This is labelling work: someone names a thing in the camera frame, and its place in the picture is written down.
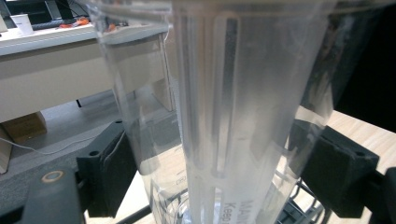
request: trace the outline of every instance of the clear plastic container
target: clear plastic container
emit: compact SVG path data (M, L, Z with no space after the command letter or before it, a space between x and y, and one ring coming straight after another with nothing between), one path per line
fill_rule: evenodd
M157 223L274 223L389 3L87 0ZM137 64L134 22L169 29L165 60ZM158 64L176 97L157 114ZM158 149L164 118L185 160L180 140Z

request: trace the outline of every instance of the cable on floor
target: cable on floor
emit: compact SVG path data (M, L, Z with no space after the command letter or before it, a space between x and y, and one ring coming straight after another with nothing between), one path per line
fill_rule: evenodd
M13 142L11 142L11 141L8 141L7 139L4 139L4 138L0 138L0 140L3 141L3 142L10 143L12 146L15 146L15 147L20 147L20 148L24 148L24 149L33 150L34 152L37 152L37 153L42 154L42 155L51 155L51 154L58 153L58 152L60 152L60 151L62 151L62 150L65 150L65 149L67 149L68 147L70 147L71 145L73 145L73 144L75 144L75 143L85 142L85 141L88 141L88 140L90 140L90 139L93 139L93 138L97 137L98 135L99 135L99 134L97 134L97 135L94 136L94 137L89 137L89 138L85 138L85 139L82 139L82 140L78 140L78 141L72 142L72 143L70 143L69 145L67 145L67 146L65 146L65 147L63 147L63 148L61 148L61 149L59 149L59 150L56 150L56 151L52 151L52 152L41 152L41 151L39 151L39 150L37 150L37 149L34 149L34 148L32 148L32 147L24 147L24 146L15 144L15 143L13 143Z

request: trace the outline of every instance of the desk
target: desk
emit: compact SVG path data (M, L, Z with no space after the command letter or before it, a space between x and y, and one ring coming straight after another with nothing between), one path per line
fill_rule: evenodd
M166 26L134 28L134 38L166 32ZM0 122L112 88L92 25L0 37Z

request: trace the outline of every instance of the white paper cup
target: white paper cup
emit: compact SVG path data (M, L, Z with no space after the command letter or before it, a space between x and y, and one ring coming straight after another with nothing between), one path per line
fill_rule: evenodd
M27 14L10 16L15 25L20 29L22 35L32 35L34 33L32 24L29 21Z

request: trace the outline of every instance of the brown box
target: brown box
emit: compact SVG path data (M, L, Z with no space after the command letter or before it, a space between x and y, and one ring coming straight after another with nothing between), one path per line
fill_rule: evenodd
M46 121L41 112L3 122L2 126L15 143L47 132Z

